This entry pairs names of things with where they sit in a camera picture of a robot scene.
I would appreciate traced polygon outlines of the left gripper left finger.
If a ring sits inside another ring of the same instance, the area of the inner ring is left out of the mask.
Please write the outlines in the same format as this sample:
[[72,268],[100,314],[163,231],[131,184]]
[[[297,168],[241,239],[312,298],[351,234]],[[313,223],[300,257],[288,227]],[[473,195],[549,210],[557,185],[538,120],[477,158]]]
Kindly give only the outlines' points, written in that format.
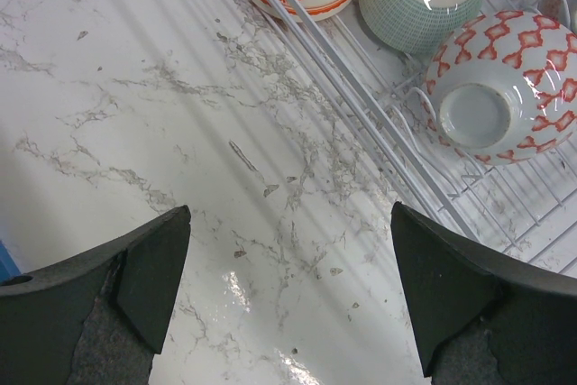
[[187,258],[191,213],[1,284],[3,384],[146,384]]

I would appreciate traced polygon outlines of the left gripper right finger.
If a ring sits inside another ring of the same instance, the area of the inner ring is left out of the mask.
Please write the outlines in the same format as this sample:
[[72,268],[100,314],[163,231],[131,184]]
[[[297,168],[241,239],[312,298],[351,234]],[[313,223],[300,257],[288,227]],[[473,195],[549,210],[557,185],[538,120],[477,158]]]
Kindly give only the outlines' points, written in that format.
[[576,382],[574,278],[476,243],[400,202],[391,234],[432,383]]

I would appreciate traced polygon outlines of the blue triangle pattern bowl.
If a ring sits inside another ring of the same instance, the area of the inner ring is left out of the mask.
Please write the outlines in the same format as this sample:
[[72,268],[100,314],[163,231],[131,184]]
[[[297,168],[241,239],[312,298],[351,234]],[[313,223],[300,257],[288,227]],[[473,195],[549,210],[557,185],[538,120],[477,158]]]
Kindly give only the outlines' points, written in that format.
[[420,99],[434,142],[491,166],[530,160],[576,131],[576,35],[542,14],[481,15],[441,44]]

